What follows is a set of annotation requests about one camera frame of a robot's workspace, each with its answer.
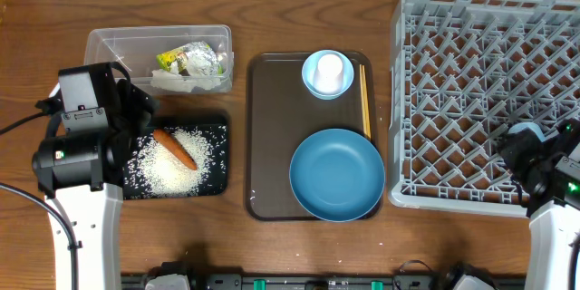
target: plastic container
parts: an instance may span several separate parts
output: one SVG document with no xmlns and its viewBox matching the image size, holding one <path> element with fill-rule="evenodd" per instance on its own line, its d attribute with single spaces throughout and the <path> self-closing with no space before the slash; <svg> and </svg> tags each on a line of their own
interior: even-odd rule
<svg viewBox="0 0 580 290">
<path fill-rule="evenodd" d="M 205 41 L 216 53 L 223 74 L 211 77 L 176 76 L 175 82 L 196 85 L 191 92 L 174 92 L 151 86 L 154 70 L 160 69 L 156 55 L 191 42 Z M 225 25 L 152 26 L 96 29 L 89 34 L 84 64 L 117 61 L 123 64 L 131 81 L 151 95 L 229 92 L 232 88 L 234 53 L 232 36 Z M 213 79 L 214 85 L 204 89 Z"/>
<path fill-rule="evenodd" d="M 580 116 L 578 24 L 574 0 L 401 0 L 391 20 L 390 201 L 524 218 L 496 141 L 516 122 L 550 135 Z"/>
</svg>

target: blue plate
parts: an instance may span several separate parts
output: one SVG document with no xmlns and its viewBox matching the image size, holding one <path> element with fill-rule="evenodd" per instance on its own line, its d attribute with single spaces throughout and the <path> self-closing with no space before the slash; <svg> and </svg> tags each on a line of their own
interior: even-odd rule
<svg viewBox="0 0 580 290">
<path fill-rule="evenodd" d="M 314 72 L 316 71 L 316 66 L 318 65 L 318 61 L 323 55 L 326 54 L 336 54 L 338 55 L 341 60 L 343 61 L 343 88 L 336 94 L 322 94 L 317 92 L 313 86 L 313 79 L 314 79 Z M 332 100 L 336 99 L 337 97 L 341 96 L 349 87 L 353 84 L 354 80 L 354 68 L 353 63 L 344 56 L 344 54 L 339 53 L 333 50 L 321 50 L 315 53 L 310 54 L 308 59 L 302 65 L 302 81 L 306 88 L 312 95 L 321 99 L 321 100 Z"/>
<path fill-rule="evenodd" d="M 381 199 L 384 183 L 381 155 L 367 139 L 349 130 L 311 135 L 290 163 L 296 199 L 312 215 L 328 221 L 351 221 L 367 214 Z"/>
</svg>

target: white cup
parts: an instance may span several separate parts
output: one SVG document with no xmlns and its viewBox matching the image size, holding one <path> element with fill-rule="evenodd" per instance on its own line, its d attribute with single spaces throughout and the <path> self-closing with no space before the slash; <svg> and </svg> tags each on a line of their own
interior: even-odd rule
<svg viewBox="0 0 580 290">
<path fill-rule="evenodd" d="M 343 60 L 336 54 L 325 54 L 316 65 L 312 85 L 324 95 L 338 93 L 343 88 Z"/>
</svg>

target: wooden chopsticks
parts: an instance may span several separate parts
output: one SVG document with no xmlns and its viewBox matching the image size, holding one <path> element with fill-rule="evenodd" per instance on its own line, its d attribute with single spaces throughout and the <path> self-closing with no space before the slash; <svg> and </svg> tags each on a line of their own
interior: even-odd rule
<svg viewBox="0 0 580 290">
<path fill-rule="evenodd" d="M 371 122 L 369 118 L 369 95 L 366 91 L 366 74 L 364 66 L 359 66 L 361 82 L 361 104 L 362 104 L 362 132 L 367 140 L 371 140 Z"/>
</svg>

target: carrot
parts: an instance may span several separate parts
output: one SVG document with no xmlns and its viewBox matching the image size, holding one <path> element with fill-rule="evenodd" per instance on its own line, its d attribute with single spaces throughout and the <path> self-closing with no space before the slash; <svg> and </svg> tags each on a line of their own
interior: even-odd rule
<svg viewBox="0 0 580 290">
<path fill-rule="evenodd" d="M 186 167 L 197 170 L 198 166 L 196 162 L 189 156 L 189 154 L 183 149 L 181 144 L 171 137 L 166 131 L 164 130 L 155 130 L 153 131 L 153 139 L 159 142 L 159 144 L 163 145 L 171 154 L 173 154 L 178 160 L 181 161 Z"/>
</svg>

